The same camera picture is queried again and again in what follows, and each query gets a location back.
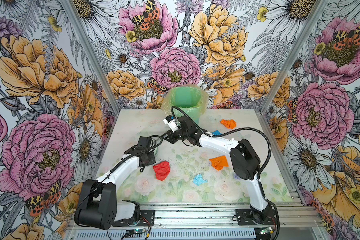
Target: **blue paper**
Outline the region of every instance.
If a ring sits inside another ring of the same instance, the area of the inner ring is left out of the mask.
[[[219,130],[216,130],[216,131],[212,132],[212,134],[213,134],[213,135],[220,135],[221,132],[219,132]]]
[[[201,174],[197,174],[194,178],[193,178],[193,183],[200,186],[203,183],[208,182],[207,180],[203,179],[203,176]]]

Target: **plastic bag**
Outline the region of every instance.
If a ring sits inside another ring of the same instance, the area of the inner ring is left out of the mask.
[[[195,84],[175,87],[167,93],[161,109],[164,110],[166,115],[172,115],[171,107],[179,107],[198,123],[200,116],[205,112],[208,98],[208,93]],[[174,109],[173,112],[177,117],[183,115],[176,109]]]

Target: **floral table mat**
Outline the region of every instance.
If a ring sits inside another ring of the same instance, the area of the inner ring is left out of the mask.
[[[123,152],[137,144],[140,136],[161,135],[169,130],[162,121],[164,118],[162,110],[122,110],[106,146],[97,176],[115,166]],[[211,132],[229,131],[220,123],[221,119],[233,119],[237,127],[261,129],[254,110],[207,109],[200,117],[199,125]],[[231,137],[236,140],[248,139],[260,157],[261,164],[263,163],[267,151],[264,151],[266,142],[262,136],[255,132],[241,131],[226,136]],[[142,173],[136,170],[117,190],[117,199],[138,202],[249,202],[244,180],[235,175],[229,156],[229,167],[217,171],[211,166],[209,159],[221,155],[211,149],[185,146],[181,141],[175,144],[164,141],[156,149],[155,158],[156,163],[170,163],[167,178],[157,180],[152,166],[145,167]],[[196,176],[204,183],[197,185],[201,182],[194,180]],[[276,202],[292,201],[273,156],[261,174],[261,179],[269,199]]]

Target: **wall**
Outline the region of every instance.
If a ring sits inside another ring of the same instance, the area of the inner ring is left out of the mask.
[[[315,0],[155,0],[148,1],[158,12],[151,22],[141,20],[143,0],[83,2],[74,3],[122,108],[160,108],[169,89],[193,83],[209,94],[208,108],[254,109]],[[280,107],[289,84],[286,78],[279,91]]]
[[[114,114],[58,1],[0,0],[0,239],[65,236]]]
[[[336,0],[291,64],[287,104],[265,111],[331,239],[360,239],[360,0]]]

